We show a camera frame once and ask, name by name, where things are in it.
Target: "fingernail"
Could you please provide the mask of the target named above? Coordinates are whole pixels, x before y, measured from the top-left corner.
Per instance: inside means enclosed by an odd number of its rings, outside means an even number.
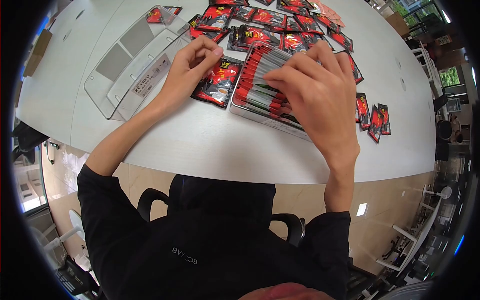
[[[222,47],[216,48],[215,50],[213,50],[213,54],[217,56],[221,56],[223,54],[223,48]]]

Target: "desk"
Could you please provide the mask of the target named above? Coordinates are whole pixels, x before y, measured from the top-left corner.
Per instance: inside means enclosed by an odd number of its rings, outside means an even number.
[[[429,81],[411,50],[370,5],[325,0],[342,16],[354,40],[352,57],[366,78],[357,90],[369,105],[389,107],[392,135],[376,144],[358,130],[361,147],[355,181],[384,180],[433,170],[435,119]],[[33,77],[23,83],[16,116],[40,132],[91,152],[122,124],[106,120],[85,92],[87,76],[112,43],[156,4],[183,6],[189,20],[207,0],[75,0],[62,11]],[[252,1],[252,6],[263,7]],[[268,9],[276,10],[275,3]],[[233,19],[230,25],[244,22]],[[220,46],[227,47],[228,38]],[[336,50],[342,47],[330,39]],[[245,53],[225,51],[244,60]],[[163,82],[146,99],[160,91]],[[377,158],[383,157],[381,164]],[[187,103],[149,130],[126,163],[205,178],[264,183],[326,183],[329,170],[315,146],[279,130],[200,101]]]
[[[437,218],[438,210],[440,208],[440,202],[438,202],[437,206],[435,207],[432,215],[428,218],[428,220],[423,224],[423,228],[421,229],[420,233],[418,234],[417,237],[413,237],[412,235],[408,234],[401,228],[399,228],[396,225],[393,225],[393,229],[396,231],[400,232],[401,234],[405,235],[407,238],[413,241],[412,246],[410,247],[410,250],[407,253],[407,256],[405,257],[405,260],[402,262],[400,267],[394,266],[392,264],[388,264],[384,262],[383,260],[377,259],[377,263],[386,266],[387,268],[393,269],[395,271],[398,271],[397,277],[402,273],[402,271],[407,267],[407,265],[412,261],[413,256],[417,253],[417,251],[420,249],[420,246],[423,244],[425,239],[428,236],[428,233],[430,232],[430,229],[432,228],[433,222],[435,221],[435,218]]]

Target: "black shirt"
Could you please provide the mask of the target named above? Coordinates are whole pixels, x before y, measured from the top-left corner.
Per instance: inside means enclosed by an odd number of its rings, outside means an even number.
[[[117,177],[85,165],[78,199],[92,268],[109,300],[238,299],[285,282],[345,298],[349,212],[315,217],[297,248],[258,223],[202,209],[146,222]]]

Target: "hand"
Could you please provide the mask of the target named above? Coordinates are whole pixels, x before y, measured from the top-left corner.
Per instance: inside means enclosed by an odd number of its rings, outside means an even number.
[[[223,56],[223,48],[206,36],[199,36],[177,52],[162,90],[146,109],[164,117],[177,110],[190,97]]]
[[[326,42],[319,41],[264,79],[287,96],[295,117],[330,170],[355,165],[360,152],[355,130],[356,85],[346,53],[335,55]]]

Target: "right hand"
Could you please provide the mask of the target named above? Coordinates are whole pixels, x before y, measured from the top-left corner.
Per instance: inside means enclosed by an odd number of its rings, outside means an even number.
[[[355,165],[360,152],[355,130],[357,88],[346,53],[333,54],[325,41],[319,41],[264,79],[287,96],[331,170]]]

